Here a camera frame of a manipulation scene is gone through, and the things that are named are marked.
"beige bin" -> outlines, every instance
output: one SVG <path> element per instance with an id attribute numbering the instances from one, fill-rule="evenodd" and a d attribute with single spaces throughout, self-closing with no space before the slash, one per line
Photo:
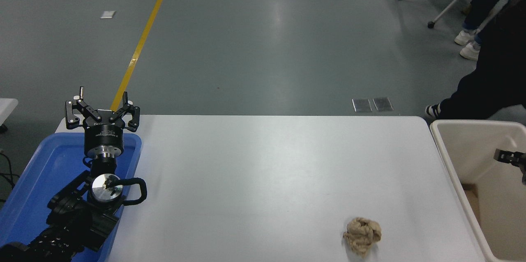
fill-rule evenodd
<path id="1" fill-rule="evenodd" d="M 437 120 L 430 129 L 486 260 L 526 261 L 522 173 L 494 160 L 497 148 L 526 153 L 526 127 L 490 120 Z M 476 187 L 480 223 L 461 183 Z"/>

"yellow floor line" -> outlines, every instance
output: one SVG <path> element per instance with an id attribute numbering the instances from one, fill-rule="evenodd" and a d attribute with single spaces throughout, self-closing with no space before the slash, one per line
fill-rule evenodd
<path id="1" fill-rule="evenodd" d="M 141 39 L 139 39 L 139 43 L 137 44 L 137 47 L 135 48 L 135 52 L 133 53 L 133 56 L 131 57 L 130 64 L 128 65 L 128 69 L 126 69 L 126 73 L 124 73 L 124 77 L 122 78 L 122 81 L 120 82 L 119 90 L 117 90 L 117 94 L 115 95 L 115 98 L 113 99 L 113 103 L 111 103 L 112 111 L 116 111 L 119 108 L 120 101 L 122 101 L 122 94 L 126 90 L 126 87 L 128 86 L 130 78 L 132 78 L 131 75 L 133 73 L 133 70 L 135 69 L 137 60 L 139 60 L 139 56 L 141 55 L 141 51 L 143 50 L 144 43 L 146 42 L 146 39 L 148 38 L 148 34 L 150 33 L 150 29 L 152 28 L 152 25 L 154 24 L 155 17 L 157 16 L 157 12 L 159 11 L 159 8 L 162 3 L 163 3 L 163 0 L 157 0 L 157 2 L 155 3 L 154 9 L 152 10 L 152 13 L 150 14 L 150 18 L 148 19 L 148 22 L 146 23 L 146 27 L 144 27 L 143 34 L 141 35 Z"/>

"chair leg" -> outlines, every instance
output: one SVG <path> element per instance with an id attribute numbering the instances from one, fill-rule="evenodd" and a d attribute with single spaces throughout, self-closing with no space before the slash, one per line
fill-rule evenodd
<path id="1" fill-rule="evenodd" d="M 453 0 L 448 6 L 444 8 L 444 10 L 441 13 L 439 13 L 439 15 L 436 16 L 436 18 L 434 18 L 434 20 L 432 20 L 431 22 L 428 22 L 428 28 L 430 29 L 433 28 L 436 21 L 438 21 L 457 2 L 458 0 Z"/>

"crumpled paper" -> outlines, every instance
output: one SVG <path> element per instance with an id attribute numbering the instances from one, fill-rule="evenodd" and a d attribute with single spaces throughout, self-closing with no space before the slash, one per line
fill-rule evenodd
<path id="1" fill-rule="evenodd" d="M 347 224 L 344 238 L 354 253 L 365 258 L 372 245 L 382 238 L 382 229 L 375 221 L 357 217 Z"/>

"white table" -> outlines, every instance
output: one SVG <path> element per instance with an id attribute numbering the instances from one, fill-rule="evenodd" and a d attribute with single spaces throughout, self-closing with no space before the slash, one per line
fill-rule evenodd
<path id="1" fill-rule="evenodd" d="M 382 227 L 365 261 L 484 261 L 421 118 L 143 115 L 137 134 L 148 199 L 109 262 L 363 261 L 357 216 Z"/>
<path id="2" fill-rule="evenodd" d="M 0 131 L 3 129 L 4 131 L 7 129 L 5 126 L 3 126 L 5 120 L 8 116 L 10 116 L 11 112 L 15 109 L 15 107 L 18 105 L 17 99 L 5 99 L 0 98 Z"/>

